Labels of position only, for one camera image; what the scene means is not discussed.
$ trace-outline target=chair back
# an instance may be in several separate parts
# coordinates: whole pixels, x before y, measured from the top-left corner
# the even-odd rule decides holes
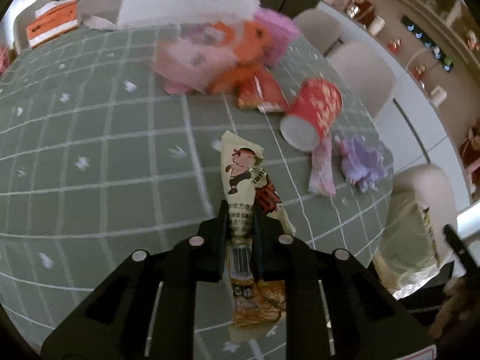
[[[442,267],[452,255],[452,250],[443,236],[443,227],[452,225],[457,229],[458,212],[452,185],[440,167],[424,164],[395,175],[392,193],[409,191],[415,191],[422,204],[429,207],[439,263]]]
[[[53,0],[38,0],[18,14],[13,22],[13,45],[18,54],[29,47],[26,29],[35,20],[35,11]]]
[[[342,33],[340,23],[327,12],[312,8],[293,19],[307,40],[325,54]]]
[[[387,62],[362,42],[349,42],[334,49],[328,62],[375,118],[390,100],[395,86],[395,75]]]

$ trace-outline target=grid pattern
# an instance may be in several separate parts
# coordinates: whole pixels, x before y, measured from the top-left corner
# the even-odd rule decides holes
[[[381,150],[390,177],[378,191],[345,183],[334,145],[337,195],[313,196],[310,157],[284,141],[279,115],[241,111],[232,96],[167,95],[149,66],[158,40],[176,32],[79,28],[21,54],[0,81],[0,300],[30,342],[41,345],[132,251],[169,250],[217,212],[225,130],[264,147],[263,165],[312,248],[346,247],[366,266],[380,242],[392,155],[326,59],[301,38],[273,74],[289,102],[308,77],[339,86],[344,110],[332,135]],[[199,283],[196,302],[195,359],[284,356],[284,323],[230,343],[226,286]]]

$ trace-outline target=snack wrapper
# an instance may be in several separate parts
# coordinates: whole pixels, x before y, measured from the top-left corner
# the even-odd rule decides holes
[[[258,200],[267,216],[282,223],[285,233],[293,235],[295,228],[268,174],[260,166],[262,147],[226,131],[222,136],[221,157],[232,232],[226,254],[235,303],[230,336],[232,342],[241,342],[262,337],[285,313],[285,283],[255,282],[251,271],[254,200]]]
[[[258,108],[264,114],[289,109],[280,86],[264,67],[257,69],[255,76],[241,85],[237,105],[239,108]]]
[[[327,134],[311,153],[311,173],[308,190],[315,194],[335,196],[332,172],[332,138]]]

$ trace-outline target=plastic bag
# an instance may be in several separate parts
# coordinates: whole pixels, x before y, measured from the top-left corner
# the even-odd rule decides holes
[[[262,147],[226,131],[222,136],[221,158],[232,230],[226,254],[235,302],[230,336],[233,342],[241,342],[262,337],[285,313],[284,282],[255,282],[251,272],[254,200],[258,200],[267,216],[282,223],[285,233],[293,235],[295,228],[268,174],[260,166]]]
[[[396,298],[423,287],[440,269],[428,210],[414,192],[393,195],[386,228],[373,257],[383,286]]]
[[[160,42],[157,52],[153,66],[156,73],[199,92],[206,92],[211,81],[238,61],[228,48],[195,44],[186,39]]]

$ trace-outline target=plastic food package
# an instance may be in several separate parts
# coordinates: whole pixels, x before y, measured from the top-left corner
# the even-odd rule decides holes
[[[285,112],[289,105],[275,78],[264,67],[256,70],[255,76],[240,86],[239,108],[258,108],[262,113]]]
[[[265,54],[263,61],[273,68],[284,56],[289,43],[300,36],[300,30],[292,19],[271,9],[258,8],[255,21],[266,26],[272,35],[273,46]]]
[[[327,134],[311,153],[311,173],[308,190],[315,194],[335,196],[332,173],[332,138]]]
[[[428,210],[417,205],[415,192],[392,196],[373,263],[396,299],[411,295],[440,272]]]
[[[284,282],[256,283],[251,272],[254,200],[258,200],[267,216],[282,223],[285,233],[293,235],[295,228],[268,174],[260,166],[262,147],[226,131],[222,136],[221,158],[232,231],[226,252],[235,303],[230,336],[232,342],[241,342],[264,336],[285,313]]]

